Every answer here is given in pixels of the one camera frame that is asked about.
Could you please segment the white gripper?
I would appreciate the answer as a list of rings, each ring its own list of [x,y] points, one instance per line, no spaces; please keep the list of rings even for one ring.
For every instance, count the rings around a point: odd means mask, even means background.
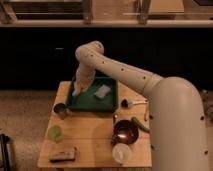
[[[84,80],[76,79],[74,82],[74,90],[72,95],[78,96],[81,92],[87,90],[87,83]]]

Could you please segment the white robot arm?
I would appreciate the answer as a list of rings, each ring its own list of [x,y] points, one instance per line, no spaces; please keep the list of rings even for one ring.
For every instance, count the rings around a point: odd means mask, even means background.
[[[97,70],[149,101],[152,171],[210,171],[204,108],[196,87],[104,55],[99,41],[79,46],[77,88],[87,90]]]

